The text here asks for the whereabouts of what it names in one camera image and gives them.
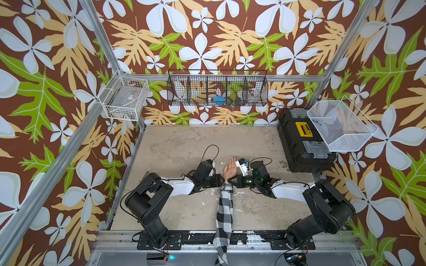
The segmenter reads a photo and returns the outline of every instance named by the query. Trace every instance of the plaid sleeve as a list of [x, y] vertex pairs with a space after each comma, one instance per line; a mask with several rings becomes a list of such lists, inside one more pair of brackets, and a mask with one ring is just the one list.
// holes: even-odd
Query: plaid sleeve
[[216, 218], [216, 236], [213, 239], [213, 245], [218, 252], [218, 259], [215, 266], [228, 266], [226, 251], [232, 232], [232, 194], [232, 184], [227, 183], [220, 190]]

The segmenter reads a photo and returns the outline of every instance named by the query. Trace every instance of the white wire basket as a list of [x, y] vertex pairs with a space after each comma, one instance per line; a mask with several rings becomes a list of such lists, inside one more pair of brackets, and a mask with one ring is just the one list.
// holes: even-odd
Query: white wire basket
[[138, 121], [149, 92], [148, 81], [135, 77], [118, 77], [102, 102], [108, 118]]
[[308, 111], [308, 117], [331, 152], [357, 152], [378, 130], [354, 103], [351, 102], [358, 110], [357, 114], [344, 99], [322, 100]]

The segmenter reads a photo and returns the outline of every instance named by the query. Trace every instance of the blue object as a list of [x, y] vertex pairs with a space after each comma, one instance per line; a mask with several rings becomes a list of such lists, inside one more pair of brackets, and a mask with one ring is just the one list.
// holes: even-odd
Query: blue object
[[215, 102], [225, 102], [226, 99], [223, 98], [223, 97], [221, 97], [221, 96], [216, 96], [216, 97], [214, 97], [213, 101], [215, 101]]

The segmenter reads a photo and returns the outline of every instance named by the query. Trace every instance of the black wire basket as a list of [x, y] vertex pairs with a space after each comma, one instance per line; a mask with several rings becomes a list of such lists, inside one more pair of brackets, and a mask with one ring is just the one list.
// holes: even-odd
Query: black wire basket
[[227, 72], [231, 74], [189, 74], [188, 70], [169, 70], [169, 105], [264, 106], [268, 102], [266, 71], [255, 71], [253, 75], [238, 70]]

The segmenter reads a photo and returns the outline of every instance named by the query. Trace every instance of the wire divider organizer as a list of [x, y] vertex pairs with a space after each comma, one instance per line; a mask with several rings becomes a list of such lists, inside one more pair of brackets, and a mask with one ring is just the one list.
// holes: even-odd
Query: wire divider organizer
[[357, 152], [379, 129], [347, 96], [318, 101], [308, 110], [308, 117], [331, 152]]
[[266, 70], [251, 71], [252, 74], [243, 70], [221, 70], [230, 74], [198, 74], [204, 71], [217, 73], [208, 69], [169, 70], [169, 105], [265, 106], [268, 102]]
[[148, 81], [120, 76], [111, 79], [105, 90], [110, 90], [102, 102], [108, 118], [138, 121], [149, 92]]

